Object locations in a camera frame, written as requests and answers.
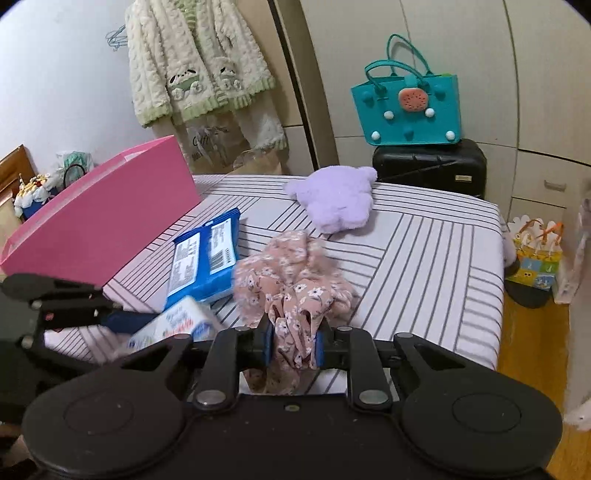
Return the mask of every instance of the drawer handle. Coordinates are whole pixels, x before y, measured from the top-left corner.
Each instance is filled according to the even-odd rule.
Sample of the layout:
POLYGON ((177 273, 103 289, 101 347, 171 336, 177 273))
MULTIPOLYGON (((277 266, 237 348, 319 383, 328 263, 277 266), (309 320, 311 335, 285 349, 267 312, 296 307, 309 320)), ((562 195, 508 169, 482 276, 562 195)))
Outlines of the drawer handle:
POLYGON ((546 187, 548 190, 563 192, 566 190, 566 183, 552 183, 551 181, 544 180, 544 187, 546 187))

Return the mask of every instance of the wooden headboard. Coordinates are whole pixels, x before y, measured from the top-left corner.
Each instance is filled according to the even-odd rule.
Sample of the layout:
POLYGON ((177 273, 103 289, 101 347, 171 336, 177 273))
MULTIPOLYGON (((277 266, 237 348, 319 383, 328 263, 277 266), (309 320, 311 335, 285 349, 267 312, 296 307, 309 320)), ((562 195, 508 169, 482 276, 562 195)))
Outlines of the wooden headboard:
POLYGON ((3 198, 9 191, 12 191, 12 197, 17 195, 19 174, 22 175, 25 183, 35 175, 27 150, 23 145, 0 160, 0 198, 3 198))

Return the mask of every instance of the purple plush toy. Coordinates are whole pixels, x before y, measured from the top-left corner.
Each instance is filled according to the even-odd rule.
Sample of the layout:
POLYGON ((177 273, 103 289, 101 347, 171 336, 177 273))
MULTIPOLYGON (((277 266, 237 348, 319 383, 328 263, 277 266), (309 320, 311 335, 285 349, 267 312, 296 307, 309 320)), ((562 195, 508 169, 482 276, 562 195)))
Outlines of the purple plush toy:
POLYGON ((360 228, 369 218, 374 201, 372 183, 378 173, 372 167, 325 167, 305 180, 285 184, 285 193, 306 209, 322 233, 360 228))

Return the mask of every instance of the white tissue pack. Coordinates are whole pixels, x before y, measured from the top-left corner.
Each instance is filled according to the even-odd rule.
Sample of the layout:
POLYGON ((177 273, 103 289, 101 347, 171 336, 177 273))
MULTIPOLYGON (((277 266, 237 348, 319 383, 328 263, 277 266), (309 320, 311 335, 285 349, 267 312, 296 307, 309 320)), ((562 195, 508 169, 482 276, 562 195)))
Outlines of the white tissue pack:
POLYGON ((137 352, 178 333, 192 335, 193 342, 213 340, 220 330, 223 326, 209 306, 186 296, 134 333, 119 349, 119 354, 137 352))

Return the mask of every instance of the black suitcase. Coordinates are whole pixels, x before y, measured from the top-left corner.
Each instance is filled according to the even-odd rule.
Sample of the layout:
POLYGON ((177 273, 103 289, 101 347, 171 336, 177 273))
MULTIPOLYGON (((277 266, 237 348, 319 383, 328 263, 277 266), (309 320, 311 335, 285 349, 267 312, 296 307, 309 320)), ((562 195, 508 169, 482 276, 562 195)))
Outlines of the black suitcase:
POLYGON ((378 147, 373 165, 378 181, 484 198, 486 157, 468 138, 453 145, 378 147))

